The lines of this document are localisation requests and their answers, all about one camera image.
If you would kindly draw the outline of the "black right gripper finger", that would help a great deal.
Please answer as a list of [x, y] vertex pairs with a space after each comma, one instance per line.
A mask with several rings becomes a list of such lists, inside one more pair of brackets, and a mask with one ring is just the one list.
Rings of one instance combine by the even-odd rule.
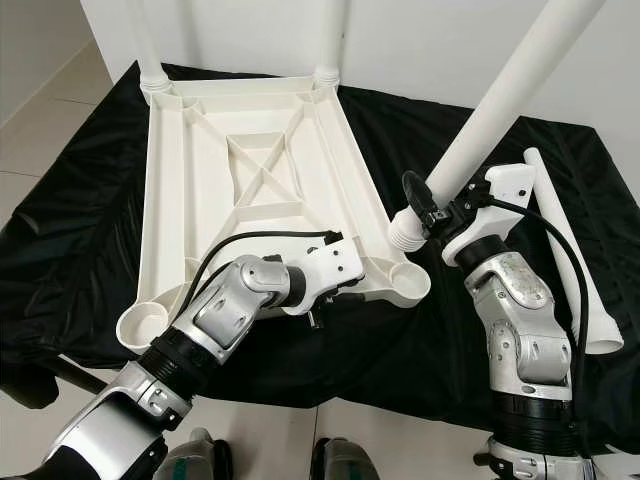
[[426, 180], [419, 173], [406, 172], [402, 175], [404, 197], [408, 202], [408, 210], [416, 218], [438, 218], [440, 207], [434, 201], [433, 192]]

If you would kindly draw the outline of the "white plastic children table top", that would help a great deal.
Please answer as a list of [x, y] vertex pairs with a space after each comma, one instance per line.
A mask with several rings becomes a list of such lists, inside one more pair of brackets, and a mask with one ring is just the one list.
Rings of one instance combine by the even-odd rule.
[[335, 87], [308, 77], [175, 81], [146, 93], [140, 273], [116, 339], [142, 352], [197, 270], [243, 255], [285, 264], [353, 239], [364, 279], [340, 300], [416, 306], [431, 279], [388, 237], [390, 219]]

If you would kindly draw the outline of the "black table cloth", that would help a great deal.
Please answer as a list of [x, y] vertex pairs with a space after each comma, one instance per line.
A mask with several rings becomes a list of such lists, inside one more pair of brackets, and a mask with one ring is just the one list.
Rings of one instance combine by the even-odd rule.
[[[468, 109], [340, 87], [340, 105], [387, 209], [401, 175], [426, 172]], [[129, 68], [88, 116], [0, 232], [1, 347], [15, 367], [64, 355], [87, 369], [120, 369], [134, 355], [115, 338], [136, 297], [145, 192], [148, 105]], [[623, 347], [591, 355], [584, 397], [591, 447], [640, 454], [640, 205], [589, 125], [521, 116], [488, 163], [543, 156], [573, 236]], [[413, 308], [335, 302], [302, 317], [256, 321], [204, 396], [308, 408], [346, 401], [467, 428], [489, 429], [492, 401], [483, 324], [461, 270], [436, 247], [413, 253], [433, 278]]]

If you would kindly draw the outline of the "grey right robot foot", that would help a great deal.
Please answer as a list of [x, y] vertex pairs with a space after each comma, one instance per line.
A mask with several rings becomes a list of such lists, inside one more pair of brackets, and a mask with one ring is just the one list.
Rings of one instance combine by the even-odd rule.
[[346, 438], [320, 438], [312, 449], [308, 480], [381, 480], [369, 453]]

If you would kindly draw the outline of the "grey robot foot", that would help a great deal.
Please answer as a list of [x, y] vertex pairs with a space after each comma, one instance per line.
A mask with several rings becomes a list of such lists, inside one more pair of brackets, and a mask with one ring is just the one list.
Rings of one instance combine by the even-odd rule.
[[381, 480], [369, 453], [346, 438], [320, 438], [312, 449], [308, 480]]
[[152, 480], [234, 480], [230, 444], [205, 428], [195, 428], [188, 442], [166, 453]]

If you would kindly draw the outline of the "grey left robot foot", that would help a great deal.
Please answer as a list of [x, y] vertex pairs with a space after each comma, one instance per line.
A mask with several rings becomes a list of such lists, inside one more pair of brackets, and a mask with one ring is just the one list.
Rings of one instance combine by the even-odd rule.
[[205, 428], [195, 428], [188, 442], [166, 453], [152, 480], [234, 480], [230, 444]]

